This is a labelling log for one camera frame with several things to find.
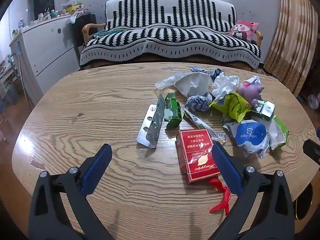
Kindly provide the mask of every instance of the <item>pink pillow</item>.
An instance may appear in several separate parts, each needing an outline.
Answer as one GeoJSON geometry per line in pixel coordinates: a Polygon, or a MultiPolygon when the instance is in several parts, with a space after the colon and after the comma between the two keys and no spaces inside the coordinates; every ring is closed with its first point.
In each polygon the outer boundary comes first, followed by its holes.
{"type": "Polygon", "coordinates": [[[258,29],[259,23],[251,23],[246,21],[237,21],[228,36],[241,39],[243,41],[251,41],[252,35],[258,29]]]}

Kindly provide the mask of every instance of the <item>purple toy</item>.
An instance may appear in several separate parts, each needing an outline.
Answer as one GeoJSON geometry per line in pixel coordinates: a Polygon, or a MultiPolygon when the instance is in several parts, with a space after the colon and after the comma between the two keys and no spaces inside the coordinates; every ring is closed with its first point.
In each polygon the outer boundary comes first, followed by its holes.
{"type": "Polygon", "coordinates": [[[261,85],[249,85],[249,83],[240,84],[236,92],[241,95],[253,108],[258,107],[258,98],[261,91],[264,89],[261,85]]]}

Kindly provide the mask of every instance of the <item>red box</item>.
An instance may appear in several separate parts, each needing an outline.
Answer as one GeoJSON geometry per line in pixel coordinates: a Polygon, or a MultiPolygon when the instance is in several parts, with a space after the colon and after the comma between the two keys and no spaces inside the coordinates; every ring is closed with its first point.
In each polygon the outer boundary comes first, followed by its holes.
{"type": "Polygon", "coordinates": [[[180,130],[177,134],[179,165],[187,184],[220,174],[212,159],[212,146],[207,129],[180,130]]]}

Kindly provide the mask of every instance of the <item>orange and white curtain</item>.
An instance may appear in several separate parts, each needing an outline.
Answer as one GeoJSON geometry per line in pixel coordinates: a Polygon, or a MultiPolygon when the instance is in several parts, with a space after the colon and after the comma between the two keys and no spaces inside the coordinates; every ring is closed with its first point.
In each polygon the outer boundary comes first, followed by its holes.
{"type": "Polygon", "coordinates": [[[297,96],[316,48],[318,15],[309,0],[281,0],[279,24],[264,69],[297,96]]]}

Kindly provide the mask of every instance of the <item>gold leaf logo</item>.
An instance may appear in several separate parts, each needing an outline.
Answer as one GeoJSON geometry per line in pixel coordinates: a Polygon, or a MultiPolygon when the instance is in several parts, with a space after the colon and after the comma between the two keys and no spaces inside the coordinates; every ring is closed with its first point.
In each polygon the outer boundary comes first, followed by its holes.
{"type": "Polygon", "coordinates": [[[208,161],[208,154],[202,155],[202,156],[198,159],[198,166],[206,164],[207,161],[208,161]]]}

